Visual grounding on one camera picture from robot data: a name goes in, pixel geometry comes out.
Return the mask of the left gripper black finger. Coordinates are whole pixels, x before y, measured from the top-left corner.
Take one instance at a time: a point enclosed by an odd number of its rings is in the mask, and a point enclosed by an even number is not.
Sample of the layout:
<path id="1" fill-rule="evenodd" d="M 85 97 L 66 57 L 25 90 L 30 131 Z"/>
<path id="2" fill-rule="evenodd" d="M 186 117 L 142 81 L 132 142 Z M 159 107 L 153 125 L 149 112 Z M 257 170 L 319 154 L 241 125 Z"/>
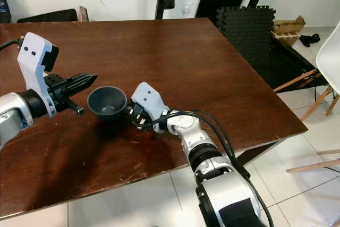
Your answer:
<path id="1" fill-rule="evenodd" d="M 66 96 L 72 97 L 92 86 L 93 82 L 68 82 L 66 84 Z"/>
<path id="2" fill-rule="evenodd" d="M 68 78 L 66 81 L 69 86 L 91 86 L 97 77 L 97 74 L 80 73 Z"/>

